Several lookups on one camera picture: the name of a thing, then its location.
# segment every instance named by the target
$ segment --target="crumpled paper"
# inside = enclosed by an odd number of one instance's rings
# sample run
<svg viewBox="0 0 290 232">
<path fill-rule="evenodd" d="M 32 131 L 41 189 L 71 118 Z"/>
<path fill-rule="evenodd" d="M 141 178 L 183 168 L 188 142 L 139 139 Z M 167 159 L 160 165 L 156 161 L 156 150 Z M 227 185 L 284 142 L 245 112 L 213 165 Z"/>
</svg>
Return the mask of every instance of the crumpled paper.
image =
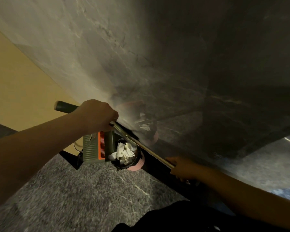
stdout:
<svg viewBox="0 0 290 232">
<path fill-rule="evenodd" d="M 120 164 L 128 165 L 133 162 L 133 157 L 137 147 L 132 147 L 130 143 L 118 143 L 117 151 L 108 156 L 109 160 L 119 160 Z"/>
</svg>

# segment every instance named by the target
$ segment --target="black pants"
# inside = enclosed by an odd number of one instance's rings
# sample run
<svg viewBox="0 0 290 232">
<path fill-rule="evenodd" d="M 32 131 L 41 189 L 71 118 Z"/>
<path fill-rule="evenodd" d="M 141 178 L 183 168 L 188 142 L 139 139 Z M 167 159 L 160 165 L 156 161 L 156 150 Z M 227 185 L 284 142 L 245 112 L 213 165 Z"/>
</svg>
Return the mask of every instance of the black pants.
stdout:
<svg viewBox="0 0 290 232">
<path fill-rule="evenodd" d="M 242 216 L 230 216 L 213 208 L 178 201 L 160 210 L 147 212 L 134 226 L 118 224 L 118 231 L 288 231 Z"/>
</svg>

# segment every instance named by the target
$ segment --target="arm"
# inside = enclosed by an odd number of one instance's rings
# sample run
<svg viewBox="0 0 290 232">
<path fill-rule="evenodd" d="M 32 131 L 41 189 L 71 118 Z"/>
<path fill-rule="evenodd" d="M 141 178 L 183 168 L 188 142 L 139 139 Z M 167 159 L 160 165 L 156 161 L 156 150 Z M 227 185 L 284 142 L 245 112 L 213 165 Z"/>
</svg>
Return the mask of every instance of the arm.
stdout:
<svg viewBox="0 0 290 232">
<path fill-rule="evenodd" d="M 290 230 L 290 200 L 182 157 L 169 157 L 167 160 L 176 165 L 171 174 L 208 185 L 235 213 Z"/>
<path fill-rule="evenodd" d="M 85 101 L 74 112 L 0 139 L 0 205 L 51 158 L 80 137 L 110 131 L 118 113 L 107 103 Z"/>
</svg>

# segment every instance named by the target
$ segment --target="marble wall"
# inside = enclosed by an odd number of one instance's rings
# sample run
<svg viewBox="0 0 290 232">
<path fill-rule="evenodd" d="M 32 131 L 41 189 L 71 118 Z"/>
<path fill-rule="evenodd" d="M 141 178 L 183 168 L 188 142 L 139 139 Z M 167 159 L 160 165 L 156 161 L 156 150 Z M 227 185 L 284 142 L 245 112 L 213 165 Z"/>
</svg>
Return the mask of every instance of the marble wall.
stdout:
<svg viewBox="0 0 290 232">
<path fill-rule="evenodd" d="M 290 0 L 0 0 L 0 31 L 159 150 L 242 158 L 290 135 Z"/>
</svg>

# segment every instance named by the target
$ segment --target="person's right hand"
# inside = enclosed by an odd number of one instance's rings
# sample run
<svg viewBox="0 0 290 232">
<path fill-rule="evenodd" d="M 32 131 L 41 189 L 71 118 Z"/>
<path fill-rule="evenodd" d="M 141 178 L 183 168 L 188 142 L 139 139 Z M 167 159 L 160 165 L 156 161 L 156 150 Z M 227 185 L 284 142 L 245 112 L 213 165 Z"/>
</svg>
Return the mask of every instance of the person's right hand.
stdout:
<svg viewBox="0 0 290 232">
<path fill-rule="evenodd" d="M 83 102 L 71 114 L 76 115 L 78 120 L 84 124 L 86 134 L 111 131 L 113 127 L 108 124 L 118 119 L 118 112 L 113 110 L 108 103 L 95 99 Z"/>
<path fill-rule="evenodd" d="M 196 179 L 197 169 L 201 167 L 201 165 L 181 156 L 166 157 L 166 160 L 175 165 L 171 170 L 171 174 L 182 181 Z"/>
</svg>

